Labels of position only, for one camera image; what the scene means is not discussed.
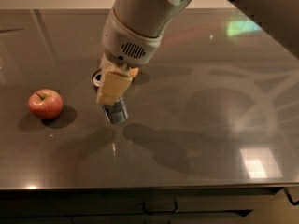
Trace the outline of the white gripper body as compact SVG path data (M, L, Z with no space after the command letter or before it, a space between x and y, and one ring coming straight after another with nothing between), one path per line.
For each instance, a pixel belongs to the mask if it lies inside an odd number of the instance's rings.
M102 33L102 46L106 58L116 65L139 67L150 62L162 38L146 37L134 33L117 18L115 11L108 14Z

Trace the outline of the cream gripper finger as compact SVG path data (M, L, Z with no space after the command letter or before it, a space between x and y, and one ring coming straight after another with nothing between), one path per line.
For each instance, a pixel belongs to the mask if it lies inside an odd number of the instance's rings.
M106 71L101 76L96 102L102 105L114 105L132 83L129 73Z

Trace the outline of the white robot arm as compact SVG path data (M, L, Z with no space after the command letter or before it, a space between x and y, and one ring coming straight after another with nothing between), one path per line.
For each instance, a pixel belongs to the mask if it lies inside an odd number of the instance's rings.
M149 63L170 21L186 7L235 8L299 54L299 0L114 0L102 33L98 103L121 98L132 82L129 69Z

